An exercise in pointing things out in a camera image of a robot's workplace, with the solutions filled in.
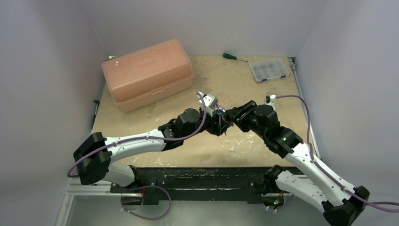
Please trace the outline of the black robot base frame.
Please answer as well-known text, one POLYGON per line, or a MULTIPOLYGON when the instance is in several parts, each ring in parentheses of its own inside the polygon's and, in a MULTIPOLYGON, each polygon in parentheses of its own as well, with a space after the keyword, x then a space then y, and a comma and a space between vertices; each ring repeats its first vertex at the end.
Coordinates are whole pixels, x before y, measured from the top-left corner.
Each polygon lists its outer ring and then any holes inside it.
POLYGON ((138 167, 139 180, 127 187, 111 185, 115 194, 143 195, 145 205, 159 201, 239 201, 259 204, 277 195, 272 179, 284 167, 138 167))

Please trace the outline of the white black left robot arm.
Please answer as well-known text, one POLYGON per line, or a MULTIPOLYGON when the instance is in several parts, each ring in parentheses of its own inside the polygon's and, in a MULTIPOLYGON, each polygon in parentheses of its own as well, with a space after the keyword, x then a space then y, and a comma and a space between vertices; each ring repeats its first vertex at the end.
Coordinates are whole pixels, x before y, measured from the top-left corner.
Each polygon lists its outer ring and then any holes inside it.
POLYGON ((186 109, 175 119, 149 132, 126 137, 104 137, 101 132, 91 134, 73 153, 82 185, 100 180, 114 182, 128 192, 140 188, 140 179, 131 166, 122 167, 117 161, 149 152, 163 152, 178 148, 184 141, 206 131, 221 136, 233 125, 223 111, 186 109))

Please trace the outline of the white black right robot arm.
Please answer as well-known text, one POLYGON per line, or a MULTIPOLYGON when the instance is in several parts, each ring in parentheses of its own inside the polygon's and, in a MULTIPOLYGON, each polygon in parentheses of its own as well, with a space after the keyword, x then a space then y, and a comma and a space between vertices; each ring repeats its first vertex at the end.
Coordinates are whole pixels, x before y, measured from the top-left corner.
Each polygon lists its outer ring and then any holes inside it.
POLYGON ((355 187, 330 168, 329 178, 320 169, 324 163, 311 154, 303 139, 293 130, 281 126, 271 105, 257 105, 250 101, 241 107, 226 110, 226 116, 243 132, 255 132, 273 153, 296 166, 307 178, 298 178, 279 165, 264 174, 262 194, 278 189, 289 192, 317 208, 332 226, 350 226, 362 213, 370 192, 363 186, 355 187))

